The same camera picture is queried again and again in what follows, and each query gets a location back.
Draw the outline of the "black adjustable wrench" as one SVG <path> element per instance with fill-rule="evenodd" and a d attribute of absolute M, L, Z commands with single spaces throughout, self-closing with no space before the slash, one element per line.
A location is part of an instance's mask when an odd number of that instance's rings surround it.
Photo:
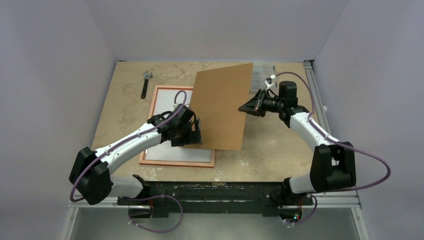
<path fill-rule="evenodd" d="M 146 70 L 143 73 L 144 83 L 143 83 L 143 88 L 142 88 L 141 95 L 140 95 L 141 99 L 145 99 L 146 96 L 147 96 L 148 84 L 149 84 L 149 80 L 150 80 L 150 78 L 152 78 L 152 76 L 153 76 L 152 71 Z"/>

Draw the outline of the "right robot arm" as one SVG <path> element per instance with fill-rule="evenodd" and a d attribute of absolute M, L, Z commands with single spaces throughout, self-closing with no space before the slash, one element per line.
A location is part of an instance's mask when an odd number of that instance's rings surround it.
<path fill-rule="evenodd" d="M 310 112 L 298 104 L 295 82 L 280 82 L 277 96 L 270 96 L 266 90 L 260 89 L 238 111 L 256 117 L 264 117 L 267 112 L 277 113 L 279 119 L 297 133 L 313 152 L 309 173 L 286 178 L 275 200 L 292 204 L 309 193 L 337 191 L 356 185 L 352 145 L 349 142 L 337 145 L 338 140 L 317 125 Z"/>

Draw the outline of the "sunset landscape photo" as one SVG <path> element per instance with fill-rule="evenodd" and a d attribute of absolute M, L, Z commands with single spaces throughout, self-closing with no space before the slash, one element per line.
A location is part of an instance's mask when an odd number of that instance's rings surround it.
<path fill-rule="evenodd" d="M 187 93 L 185 104 L 190 104 L 192 87 L 184 86 L 156 86 L 150 106 L 149 117 L 172 111 L 175 108 L 174 98 L 178 91 Z M 180 146 L 171 146 L 166 141 L 142 152 L 139 157 L 141 165 L 164 165 L 181 167 L 213 168 L 215 166 L 215 151 L 210 149 L 192 149 Z"/>

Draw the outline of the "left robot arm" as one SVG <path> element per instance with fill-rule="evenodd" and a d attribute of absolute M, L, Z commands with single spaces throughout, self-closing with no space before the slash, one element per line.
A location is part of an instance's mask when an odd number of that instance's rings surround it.
<path fill-rule="evenodd" d="M 193 110 L 178 104 L 173 111 L 153 115 L 133 133 L 115 143 L 92 150 L 81 149 L 76 156 L 69 181 L 70 201 L 85 200 L 96 205 L 107 197 L 130 198 L 138 205 L 149 199 L 147 183 L 140 176 L 116 177 L 112 174 L 124 163 L 152 147 L 169 141 L 172 147 L 200 144 L 200 119 Z"/>

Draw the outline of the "clear plastic screw box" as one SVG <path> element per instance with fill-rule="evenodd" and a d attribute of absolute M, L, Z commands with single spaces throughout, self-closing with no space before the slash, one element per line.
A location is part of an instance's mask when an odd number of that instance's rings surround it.
<path fill-rule="evenodd" d="M 273 75 L 275 66 L 266 62 L 254 62 L 252 68 L 250 92 L 256 93 L 259 89 L 266 89 L 266 79 Z"/>

